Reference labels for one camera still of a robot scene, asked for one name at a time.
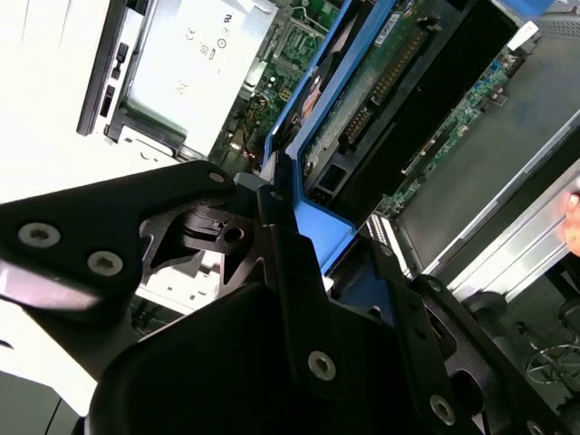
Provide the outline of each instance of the motherboard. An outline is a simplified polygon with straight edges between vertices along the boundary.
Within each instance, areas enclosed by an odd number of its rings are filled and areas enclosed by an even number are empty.
[[[387,19],[361,65],[331,109],[302,156],[304,178],[325,152],[341,154],[356,147],[356,140],[372,119],[416,53],[429,38],[429,25],[418,23],[426,0],[400,2]]]
[[[267,133],[339,14],[337,3],[326,0],[273,3],[279,7],[276,19],[209,156],[232,174],[259,169]],[[234,165],[224,160],[232,153]]]
[[[391,196],[383,198],[377,211],[394,218],[413,198],[445,157],[468,134],[469,127],[482,116],[492,104],[502,106],[507,96],[504,86],[521,65],[521,58],[505,47],[481,74],[479,80],[465,94],[449,117],[437,129],[433,137],[401,170],[405,181]]]

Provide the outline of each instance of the gray metal panel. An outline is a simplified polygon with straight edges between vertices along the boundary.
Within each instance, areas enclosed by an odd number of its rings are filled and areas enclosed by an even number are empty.
[[[449,284],[463,300],[479,290],[511,301],[567,253],[562,237],[566,203],[580,190],[580,160]]]
[[[420,269],[450,247],[580,108],[578,71],[580,44],[540,39],[506,86],[505,105],[490,108],[433,172],[398,222]]]
[[[276,12],[265,0],[158,0],[128,104],[207,156]]]

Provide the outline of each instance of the screw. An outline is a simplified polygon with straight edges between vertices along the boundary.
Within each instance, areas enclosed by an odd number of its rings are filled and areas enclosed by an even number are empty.
[[[527,430],[532,435],[544,435],[544,431],[540,428],[539,424],[532,420],[527,421]]]
[[[455,412],[453,412],[451,406],[441,396],[433,394],[429,398],[429,405],[431,405],[433,413],[445,424],[448,426],[455,424]]]
[[[223,183],[226,181],[226,179],[224,179],[224,177],[219,175],[217,172],[209,172],[209,177],[217,183]]]
[[[336,367],[330,356],[321,351],[312,351],[308,355],[308,368],[318,379],[331,381],[336,376]]]
[[[95,274],[115,276],[123,269],[123,260],[110,251],[97,251],[89,256],[87,265]]]
[[[392,251],[388,246],[385,245],[381,245],[381,251],[386,255],[386,256],[392,256]]]
[[[61,233],[52,225],[33,222],[18,230],[18,238],[29,247],[52,247],[61,240]]]
[[[441,286],[437,281],[433,281],[432,279],[429,281],[429,287],[431,287],[436,292],[441,291]]]

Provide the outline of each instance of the wire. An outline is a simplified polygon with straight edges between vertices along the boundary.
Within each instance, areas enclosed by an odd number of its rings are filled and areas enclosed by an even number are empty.
[[[328,33],[328,29],[326,27],[324,27],[322,24],[319,24],[316,20],[313,20],[312,18],[310,18],[308,16],[308,13],[306,12],[306,8],[304,6],[295,6],[295,7],[291,7],[290,10],[291,11],[296,11],[300,9],[302,11],[302,13],[304,14],[304,18],[306,20],[308,20],[310,23],[317,25],[318,27],[320,27],[321,29],[323,29],[325,32]]]
[[[61,403],[63,403],[63,399],[59,398],[58,402],[56,402],[56,406],[54,407],[53,415],[51,415],[51,419],[48,420],[48,425],[46,426],[46,429],[44,430],[44,435],[48,435],[48,431],[51,429],[51,426],[53,425],[54,416],[56,415],[58,408],[61,406]]]

